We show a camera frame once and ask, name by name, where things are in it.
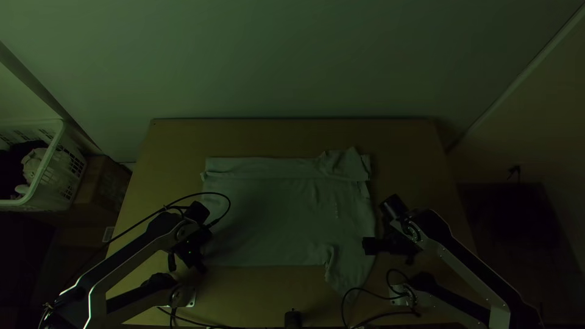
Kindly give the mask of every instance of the wall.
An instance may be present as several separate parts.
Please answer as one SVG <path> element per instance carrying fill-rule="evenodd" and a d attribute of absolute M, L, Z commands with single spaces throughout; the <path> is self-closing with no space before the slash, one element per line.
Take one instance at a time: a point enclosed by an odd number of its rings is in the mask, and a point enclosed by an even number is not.
<path fill-rule="evenodd" d="M 0 63 L 0 121 L 60 118 L 60 115 Z"/>
<path fill-rule="evenodd" d="M 449 153 L 458 182 L 543 182 L 585 271 L 585 9 Z"/>
<path fill-rule="evenodd" d="M 448 143 L 582 3 L 6 0 L 0 40 L 120 162 L 152 118 L 424 116 Z"/>

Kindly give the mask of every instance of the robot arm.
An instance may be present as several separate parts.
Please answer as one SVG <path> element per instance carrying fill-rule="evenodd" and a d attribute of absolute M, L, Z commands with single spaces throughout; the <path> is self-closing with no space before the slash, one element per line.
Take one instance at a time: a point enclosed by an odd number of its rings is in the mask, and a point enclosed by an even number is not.
<path fill-rule="evenodd" d="M 410 211 L 400 198 L 393 195 L 386 199 L 380 209 L 386 229 L 398 232 L 410 248 L 434 253 L 449 265 L 469 286 L 490 304 L 485 308 L 438 285 L 429 273 L 419 273 L 402 285 L 392 286 L 402 298 L 396 305 L 414 304 L 440 308 L 467 328 L 520 329 L 543 328 L 540 315 L 527 305 L 520 294 L 465 248 L 451 234 L 449 225 L 434 211 Z M 384 246 L 381 251 L 394 248 L 388 245 L 389 236 L 382 240 L 364 238 L 366 253 L 375 253 L 373 246 Z"/>
<path fill-rule="evenodd" d="M 159 250 L 169 253 L 169 267 L 174 265 L 176 254 L 188 267 L 205 272 L 199 249 L 212 236 L 208 225 L 203 225 L 209 212 L 193 202 L 187 214 L 195 220 L 166 211 L 160 213 L 142 235 L 84 273 L 56 299 L 52 310 L 42 319 L 44 328 L 109 328 L 154 305 L 173 308 L 192 305 L 192 288 L 162 273 L 114 298 L 105 296 L 112 286 Z"/>

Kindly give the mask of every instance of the cable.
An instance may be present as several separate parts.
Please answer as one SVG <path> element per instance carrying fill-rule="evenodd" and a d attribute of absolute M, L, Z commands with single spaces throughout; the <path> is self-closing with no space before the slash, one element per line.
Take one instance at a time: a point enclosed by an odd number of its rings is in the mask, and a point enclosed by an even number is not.
<path fill-rule="evenodd" d="M 389 276 L 390 276 L 390 273 L 393 273 L 393 272 L 400 274 L 405 279 L 405 281 L 408 281 L 408 277 L 406 276 L 406 274 L 404 274 L 404 272 L 402 272 L 402 271 L 400 271 L 398 269 L 389 269 L 388 271 L 386 271 L 386 284 L 388 285 L 388 288 L 390 288 L 390 290 L 392 290 L 392 292 L 396 294 L 396 296 L 393 296 L 393 297 L 383 297 L 383 296 L 380 296 L 378 294 L 374 294 L 373 292 L 371 292 L 369 290 L 366 290 L 364 288 L 359 288 L 359 287 L 351 288 L 351 289 L 349 289 L 343 295 L 343 298 L 341 299 L 341 321 L 343 322 L 343 327 L 345 329 L 356 329 L 357 327 L 361 327 L 363 325 L 368 324 L 369 322 L 372 322 L 374 320 L 377 320 L 377 319 L 379 319 L 381 317 L 386 317 L 386 316 L 393 316 L 393 315 L 399 315 L 399 314 L 413 314 L 413 315 L 416 315 L 416 316 L 420 316 L 420 313 L 418 313 L 414 309 L 414 306 L 416 305 L 416 295 L 414 294 L 414 291 L 412 289 L 410 289 L 408 286 L 405 286 L 405 288 L 410 292 L 411 296 L 413 297 L 413 306 L 411 307 L 411 310 L 410 311 L 397 311 L 397 312 L 382 313 L 382 314 L 379 314 L 379 315 L 370 317 L 370 318 L 368 318 L 366 320 L 363 320 L 358 325 L 355 325 L 355 326 L 353 326 L 351 328 L 347 326 L 346 316 L 345 316 L 345 312 L 344 312 L 344 306 L 345 306 L 345 303 L 346 303 L 347 296 L 352 291 L 356 291 L 356 290 L 357 291 L 363 291 L 363 292 L 366 292 L 366 293 L 368 293 L 368 294 L 370 294 L 370 295 L 372 295 L 372 296 L 374 296 L 376 298 L 382 299 L 382 300 L 395 300 L 395 299 L 400 299 L 402 297 L 408 296 L 407 293 L 405 293 L 405 292 L 398 292 L 398 291 L 394 290 L 394 288 L 392 288 L 392 285 L 390 284 Z"/>
<path fill-rule="evenodd" d="M 173 307 L 171 309 L 171 316 L 169 317 L 169 328 L 172 329 L 172 321 L 177 317 L 177 308 Z"/>
<path fill-rule="evenodd" d="M 344 308 L 345 308 L 344 306 L 346 304 L 346 298 L 350 292 L 356 291 L 356 290 L 366 292 L 366 293 L 368 293 L 376 298 L 382 299 L 382 300 L 395 300 L 395 299 L 399 299 L 399 298 L 403 297 L 402 294 L 400 294 L 398 296 L 394 296 L 394 297 L 383 297 L 383 296 L 380 296 L 378 294 L 374 294 L 373 292 L 371 292 L 367 289 L 360 288 L 360 287 L 354 287 L 354 288 L 349 289 L 348 291 L 346 291 L 346 293 L 343 295 L 343 298 L 341 299 L 341 321 L 343 322 L 343 327 L 346 329 L 349 329 L 349 327 L 347 326 L 346 316 L 345 316 L 345 311 L 344 311 Z"/>
<path fill-rule="evenodd" d="M 397 294 L 397 295 L 399 295 L 399 296 L 406 296 L 406 295 L 408 295 L 408 294 L 406 294 L 406 293 L 404 293 L 404 292 L 398 292 L 398 291 L 394 290 L 394 288 L 393 288 L 393 287 L 392 287 L 392 285 L 390 284 L 390 278 L 389 278 L 389 276 L 390 276 L 390 273 L 393 273 L 393 272 L 394 272 L 394 273 L 398 273 L 398 274 L 400 274 L 400 275 L 401 275 L 401 276 L 404 278 L 404 281 L 408 281 L 408 277 L 407 277 L 407 276 L 406 276 L 406 274 L 404 274 L 404 272 L 402 272 L 401 270 L 399 270 L 399 269 L 389 269 L 389 270 L 386 272 L 386 284 L 388 285 L 388 288 L 390 288 L 390 290 L 391 290 L 391 291 L 392 291 L 394 294 Z M 405 286 L 405 288 L 406 288 L 406 289 L 408 289 L 408 290 L 410 291 L 410 293 L 413 295 L 413 298 L 414 298 L 413 291 L 412 291 L 412 290 L 411 290 L 409 287 L 407 287 L 407 286 Z"/>
<path fill-rule="evenodd" d="M 398 311 L 398 312 L 388 312 L 388 313 L 382 313 L 382 314 L 378 314 L 376 316 L 372 316 L 367 318 L 366 320 L 363 320 L 362 322 L 354 325 L 351 329 L 356 329 L 358 327 L 361 327 L 363 325 L 367 325 L 368 323 L 375 321 L 381 317 L 386 317 L 386 316 L 395 316 L 395 315 L 401 315 L 401 314 L 412 314 L 414 316 L 420 317 L 420 313 L 418 313 L 415 310 L 412 311 Z"/>
<path fill-rule="evenodd" d="M 187 322 L 188 324 L 194 324 L 194 325 L 198 325 L 200 327 L 219 328 L 219 329 L 243 329 L 243 328 L 239 328 L 239 327 L 230 327 L 230 326 L 227 326 L 227 325 L 202 324 L 200 322 L 196 322 L 196 321 L 193 321 L 193 320 L 186 319 L 184 317 L 180 317 L 180 316 L 178 316 L 176 314 L 173 314 L 172 312 L 167 312 L 167 311 L 163 310 L 163 308 L 160 307 L 160 306 L 157 306 L 157 308 L 158 308 L 159 311 L 161 311 L 161 312 L 165 313 L 166 315 L 170 316 L 171 319 L 178 319 L 178 320 Z"/>

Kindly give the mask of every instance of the table surface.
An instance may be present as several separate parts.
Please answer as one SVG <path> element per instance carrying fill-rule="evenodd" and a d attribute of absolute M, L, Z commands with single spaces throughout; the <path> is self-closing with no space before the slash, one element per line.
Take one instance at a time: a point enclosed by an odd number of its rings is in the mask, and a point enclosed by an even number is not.
<path fill-rule="evenodd" d="M 199 192 L 199 174 L 205 169 L 207 157 L 317 157 L 325 150 L 351 146 L 372 157 L 369 189 L 376 204 L 397 193 L 411 208 L 430 207 L 449 223 L 456 238 L 475 250 L 435 127 L 427 120 L 154 120 L 142 144 L 115 234 L 163 204 Z M 108 255 L 144 232 L 145 226 L 112 243 Z M 408 275 L 428 271 L 440 284 L 480 302 L 438 258 L 421 254 L 413 266 L 405 265 L 404 260 L 401 256 L 378 255 L 364 288 L 388 295 L 385 273 L 392 267 Z M 114 286 L 108 296 L 136 288 L 153 273 L 167 271 L 166 254 L 157 252 Z M 193 276 L 182 267 L 179 273 Z M 323 266 L 211 267 L 199 283 L 195 307 L 180 308 L 177 315 L 208 324 L 282 327 L 284 313 L 295 308 L 304 313 L 306 326 L 341 326 L 341 297 L 325 282 L 324 273 Z M 346 308 L 346 319 L 355 325 L 379 313 L 399 310 L 403 309 L 360 294 L 356 304 Z M 374 323 L 454 322 L 433 309 L 420 312 L 422 317 L 392 316 Z M 126 323 L 168 325 L 169 318 L 151 308 Z"/>

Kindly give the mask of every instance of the white plastic basket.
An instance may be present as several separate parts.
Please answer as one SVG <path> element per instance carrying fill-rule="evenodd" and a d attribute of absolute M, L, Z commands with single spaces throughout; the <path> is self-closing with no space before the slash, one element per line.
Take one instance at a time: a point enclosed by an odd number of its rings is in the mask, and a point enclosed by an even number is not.
<path fill-rule="evenodd" d="M 62 120 L 0 124 L 0 149 L 26 141 L 43 140 L 49 147 L 30 184 L 18 200 L 0 200 L 0 211 L 66 210 L 81 181 L 85 159 Z"/>

